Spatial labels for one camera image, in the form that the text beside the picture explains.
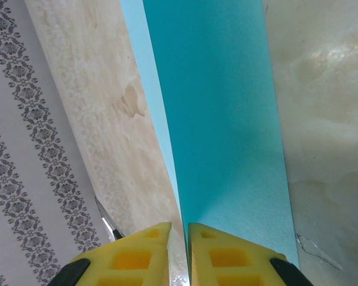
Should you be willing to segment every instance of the beige marble surface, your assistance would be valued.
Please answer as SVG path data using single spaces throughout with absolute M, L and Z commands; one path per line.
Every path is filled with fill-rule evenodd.
M 301 269 L 358 285 L 358 0 L 264 11 Z
M 101 202 L 126 234 L 164 218 L 182 244 L 119 2 L 26 2 Z M 301 269 L 358 285 L 358 0 L 263 3 Z
M 26 4 L 98 199 L 125 235 L 173 222 L 171 278 L 182 285 L 180 215 L 119 1 Z

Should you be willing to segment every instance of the rectangular hole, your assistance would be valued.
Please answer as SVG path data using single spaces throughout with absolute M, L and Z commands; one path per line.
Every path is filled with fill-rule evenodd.
M 158 229 L 154 229 L 153 231 L 150 231 L 148 234 L 146 234 L 144 237 L 148 238 L 157 238 L 159 236 L 160 231 Z
M 218 276 L 219 286 L 265 286 L 259 276 Z
M 118 251 L 110 262 L 110 269 L 136 270 L 147 269 L 152 252 L 145 249 L 126 249 Z
M 99 280 L 96 286 L 142 286 L 142 278 L 105 278 Z
M 252 266 L 249 257 L 239 248 L 213 248 L 209 251 L 209 257 L 213 267 Z
M 212 232 L 209 231 L 201 231 L 200 235 L 202 236 L 202 238 L 216 238 L 217 236 L 214 235 Z

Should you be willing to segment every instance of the white glossy surface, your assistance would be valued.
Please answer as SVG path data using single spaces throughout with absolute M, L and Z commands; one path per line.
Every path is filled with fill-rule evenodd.
M 301 269 L 358 285 L 358 0 L 264 11 Z

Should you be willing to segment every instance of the teal paper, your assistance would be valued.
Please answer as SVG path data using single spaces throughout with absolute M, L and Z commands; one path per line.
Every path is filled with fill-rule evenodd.
M 298 265 L 261 1 L 144 0 L 150 73 L 149 43 L 137 37 L 146 20 L 131 17 L 140 2 L 122 0 L 122 8 L 158 140 L 171 138 L 175 166 L 167 149 L 163 156 L 185 232 L 204 223 Z M 160 82 L 164 108 L 150 81 Z M 164 109 L 169 136 L 157 120 Z

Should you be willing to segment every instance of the white wallpaper with gray damask pattern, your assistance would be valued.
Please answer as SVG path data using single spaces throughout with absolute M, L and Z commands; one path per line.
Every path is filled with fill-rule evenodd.
M 26 6 L 0 0 L 0 286 L 46 285 L 107 242 Z

